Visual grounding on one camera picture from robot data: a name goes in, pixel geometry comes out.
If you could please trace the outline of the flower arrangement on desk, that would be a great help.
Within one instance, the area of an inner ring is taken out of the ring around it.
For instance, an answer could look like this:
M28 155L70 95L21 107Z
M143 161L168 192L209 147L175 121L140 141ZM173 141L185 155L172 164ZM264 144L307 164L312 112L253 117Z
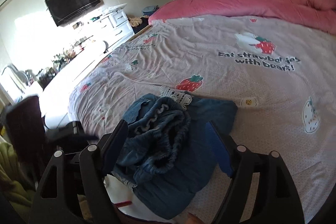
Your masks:
M76 55L77 54L73 49L63 50L61 53L55 55L52 60L54 70L57 72L61 71L76 57Z

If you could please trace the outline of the clothes pile beside bed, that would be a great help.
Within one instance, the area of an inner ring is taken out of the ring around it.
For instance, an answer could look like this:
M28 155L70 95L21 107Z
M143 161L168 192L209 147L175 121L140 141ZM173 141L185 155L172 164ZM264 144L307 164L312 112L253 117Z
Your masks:
M134 34L137 34L149 25L149 17L153 15L158 9L159 6L157 5L147 6L142 10L142 15L140 17L128 18Z

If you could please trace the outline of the green sleeve with fleece cuff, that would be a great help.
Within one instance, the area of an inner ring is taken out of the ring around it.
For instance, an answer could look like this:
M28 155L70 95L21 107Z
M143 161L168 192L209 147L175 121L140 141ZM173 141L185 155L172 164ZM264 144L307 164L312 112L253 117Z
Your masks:
M1 192L27 223L35 190L24 175L10 143L1 143Z

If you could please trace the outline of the blue denim pants lace trim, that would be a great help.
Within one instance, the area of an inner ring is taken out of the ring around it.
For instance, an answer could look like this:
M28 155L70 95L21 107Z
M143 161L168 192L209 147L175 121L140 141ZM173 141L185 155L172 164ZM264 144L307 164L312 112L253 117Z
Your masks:
M157 216L176 217L209 183L217 164L206 124L228 135L237 110L232 101L176 90L163 97L145 94L123 115L128 136L113 175Z

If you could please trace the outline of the black wall television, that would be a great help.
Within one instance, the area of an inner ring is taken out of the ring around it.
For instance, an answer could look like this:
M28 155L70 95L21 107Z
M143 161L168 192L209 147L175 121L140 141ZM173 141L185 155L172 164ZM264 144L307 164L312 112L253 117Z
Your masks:
M99 3L101 0L45 0L47 9L57 27L67 24Z

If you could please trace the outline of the dark chair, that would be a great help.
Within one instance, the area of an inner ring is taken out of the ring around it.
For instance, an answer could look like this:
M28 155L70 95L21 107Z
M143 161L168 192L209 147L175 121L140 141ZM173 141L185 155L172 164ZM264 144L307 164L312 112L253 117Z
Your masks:
M41 150L45 143L45 128L38 96L28 96L5 108L4 124L15 149Z

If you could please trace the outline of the pink strawberry print bedsheet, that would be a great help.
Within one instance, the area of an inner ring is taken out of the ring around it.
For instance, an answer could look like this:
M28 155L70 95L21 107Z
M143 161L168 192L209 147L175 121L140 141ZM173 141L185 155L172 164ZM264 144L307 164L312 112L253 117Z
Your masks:
M147 93L228 100L232 137L279 151L309 222L335 185L335 36L278 19L156 20L124 43L70 96L69 112L101 136Z

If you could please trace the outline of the red item on floor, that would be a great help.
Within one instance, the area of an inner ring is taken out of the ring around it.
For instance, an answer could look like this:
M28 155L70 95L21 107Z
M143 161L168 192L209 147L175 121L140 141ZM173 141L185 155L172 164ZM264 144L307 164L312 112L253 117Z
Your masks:
M126 206L129 206L132 204L132 201L130 200L127 200L127 201L123 201L123 202L118 202L118 203L115 203L115 206L117 208L120 208L120 207L126 207Z

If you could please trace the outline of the white dresser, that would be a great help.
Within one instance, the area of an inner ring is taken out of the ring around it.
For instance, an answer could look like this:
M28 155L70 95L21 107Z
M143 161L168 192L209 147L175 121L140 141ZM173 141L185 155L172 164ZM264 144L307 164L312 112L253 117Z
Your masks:
M75 45L83 45L88 40L103 42L107 51L114 50L134 35L133 28L124 11L127 4L96 9L74 25Z

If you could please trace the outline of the pink fleece blanket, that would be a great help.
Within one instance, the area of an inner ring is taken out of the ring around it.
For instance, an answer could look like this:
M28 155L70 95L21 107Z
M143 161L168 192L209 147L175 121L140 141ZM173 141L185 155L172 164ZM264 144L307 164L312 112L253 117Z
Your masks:
M175 0L160 7L149 22L201 15L276 18L335 34L335 0Z

